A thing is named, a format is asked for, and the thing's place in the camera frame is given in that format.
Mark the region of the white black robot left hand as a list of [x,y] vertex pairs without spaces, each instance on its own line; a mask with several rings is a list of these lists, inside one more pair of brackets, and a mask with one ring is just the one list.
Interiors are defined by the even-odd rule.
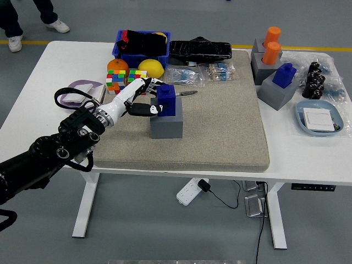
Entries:
[[117,94],[112,102],[98,106],[94,114],[96,117],[101,116],[106,121],[106,127],[113,127],[117,120],[133,105],[133,101],[138,96],[145,92],[157,95],[156,87],[161,85],[164,85],[164,82],[156,78],[135,79]]

